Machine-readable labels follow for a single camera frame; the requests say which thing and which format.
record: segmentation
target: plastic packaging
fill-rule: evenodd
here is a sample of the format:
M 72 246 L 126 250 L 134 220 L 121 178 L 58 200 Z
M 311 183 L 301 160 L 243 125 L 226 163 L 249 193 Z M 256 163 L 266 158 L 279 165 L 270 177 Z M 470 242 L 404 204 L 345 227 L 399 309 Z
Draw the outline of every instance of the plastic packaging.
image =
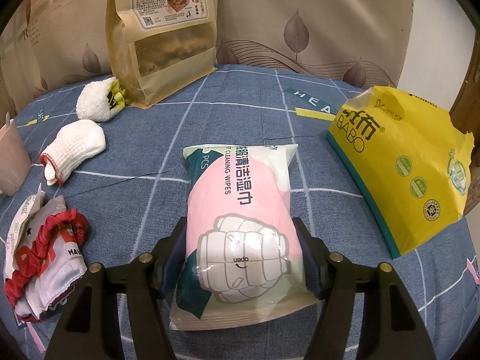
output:
M 290 217 L 297 145 L 200 145 L 189 164 L 186 263 L 170 328 L 251 325 L 316 302 Z
M 327 138 L 362 191 L 393 258 L 463 214 L 473 135 L 444 109 L 390 87 L 347 100 Z
M 42 191 L 42 184 L 38 186 L 35 195 L 30 195 L 25 199 L 18 209 L 5 240 L 5 265 L 3 267 L 3 279 L 11 279 L 15 270 L 18 270 L 18 264 L 15 259 L 15 250 L 20 244 L 23 232 L 28 221 L 40 210 L 45 198 L 45 192 Z
M 0 191 L 12 196 L 25 180 L 31 162 L 15 120 L 7 113 L 5 121 L 0 128 Z

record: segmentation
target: kraft paper bag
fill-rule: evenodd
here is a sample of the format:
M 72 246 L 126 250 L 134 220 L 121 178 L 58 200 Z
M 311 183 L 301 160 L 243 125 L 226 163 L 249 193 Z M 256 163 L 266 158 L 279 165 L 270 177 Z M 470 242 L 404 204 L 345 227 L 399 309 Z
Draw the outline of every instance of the kraft paper bag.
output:
M 130 105 L 147 109 L 215 70 L 213 0 L 107 0 L 105 25 Z

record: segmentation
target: folded clothing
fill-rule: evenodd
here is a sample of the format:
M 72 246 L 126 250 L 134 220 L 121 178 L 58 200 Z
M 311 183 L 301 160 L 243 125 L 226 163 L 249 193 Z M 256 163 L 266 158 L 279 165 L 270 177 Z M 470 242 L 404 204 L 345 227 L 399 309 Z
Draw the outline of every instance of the folded clothing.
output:
M 87 158 L 107 147 L 103 129 L 92 120 L 78 120 L 60 129 L 57 138 L 40 154 L 48 185 L 62 185 Z
M 23 204 L 19 212 L 25 210 Z M 86 271 L 79 246 L 85 242 L 88 221 L 76 209 L 66 210 L 62 196 L 30 212 L 13 255 L 4 269 L 4 291 L 15 313 L 23 321 L 40 322 L 49 307 L 73 291 Z M 18 222 L 12 222 L 13 238 Z

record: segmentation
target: blue bedsheet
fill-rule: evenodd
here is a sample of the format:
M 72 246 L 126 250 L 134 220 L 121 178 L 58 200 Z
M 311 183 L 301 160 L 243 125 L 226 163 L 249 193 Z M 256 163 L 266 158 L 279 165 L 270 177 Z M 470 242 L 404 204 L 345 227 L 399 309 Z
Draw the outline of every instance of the blue bedsheet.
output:
M 295 107 L 311 108 L 312 103 L 307 103 L 310 97 L 339 109 L 346 98 L 361 91 L 359 88 L 284 70 L 222 66 L 147 111 L 126 107 L 102 123 L 107 149 L 81 164 L 64 186 L 47 187 L 38 156 L 62 126 L 77 120 L 75 105 L 84 85 L 50 92 L 16 117 L 33 165 L 15 196 L 0 196 L 2 240 L 20 204 L 42 182 L 48 198 L 64 195 L 68 207 L 77 208 L 90 221 L 90 238 L 82 249 L 87 264 L 98 261 L 109 267 L 127 263 L 152 250 L 160 237 L 172 231 L 179 213 L 186 214 L 184 147 L 295 142 L 298 156 L 290 165 L 292 216 L 300 216 L 331 251 L 340 251 L 355 263 L 376 266 L 390 261 L 365 200 L 326 141 L 330 122 L 294 112 Z M 41 119 L 39 115 L 49 117 L 27 126 L 31 120 Z M 418 307 L 439 360 L 450 358 L 476 320 L 479 289 L 466 269 L 467 259 L 477 267 L 467 223 L 462 219 L 392 262 Z M 3 263 L 4 247 L 0 246 L 2 268 Z M 161 314 L 180 359 L 302 358 L 320 311 L 320 306 L 314 305 L 248 327 L 178 332 L 168 329 L 170 302 L 171 298 L 161 303 Z M 356 356 L 362 308 L 363 299 L 358 295 L 345 359 Z M 120 297 L 119 309 L 126 359 L 134 359 L 124 297 Z M 30 359 L 43 358 L 29 330 L 24 324 L 17 325 L 3 288 L 0 317 Z M 57 310 L 49 320 L 33 324 L 45 347 L 58 318 Z

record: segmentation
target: pink cup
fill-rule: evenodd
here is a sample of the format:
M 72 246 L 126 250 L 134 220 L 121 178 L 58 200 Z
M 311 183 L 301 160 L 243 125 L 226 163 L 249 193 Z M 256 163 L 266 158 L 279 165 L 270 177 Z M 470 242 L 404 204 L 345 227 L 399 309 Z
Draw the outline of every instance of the pink cup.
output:
M 15 121 L 8 113 L 5 121 L 0 128 L 0 191 L 12 196 L 25 180 L 31 162 Z

